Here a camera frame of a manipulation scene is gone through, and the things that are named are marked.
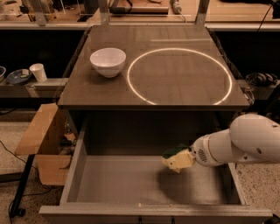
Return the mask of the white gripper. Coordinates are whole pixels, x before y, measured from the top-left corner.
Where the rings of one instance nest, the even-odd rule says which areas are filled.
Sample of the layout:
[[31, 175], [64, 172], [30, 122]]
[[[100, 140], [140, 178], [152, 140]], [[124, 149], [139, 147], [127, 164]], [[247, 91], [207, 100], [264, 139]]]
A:
[[189, 150], [182, 150], [166, 160], [167, 167], [180, 173], [182, 169], [192, 167], [195, 160], [203, 166], [217, 166], [218, 162], [210, 152], [209, 140], [209, 135], [199, 137], [191, 146], [194, 155]]

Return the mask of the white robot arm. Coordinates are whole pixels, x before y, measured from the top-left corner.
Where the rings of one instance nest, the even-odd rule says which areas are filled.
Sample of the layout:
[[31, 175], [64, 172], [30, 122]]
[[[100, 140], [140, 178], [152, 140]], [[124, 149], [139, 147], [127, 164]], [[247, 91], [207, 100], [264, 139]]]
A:
[[262, 115], [240, 115], [228, 129], [202, 136], [191, 146], [181, 144], [162, 155], [162, 163], [175, 172], [195, 162], [207, 167], [279, 163], [280, 124]]

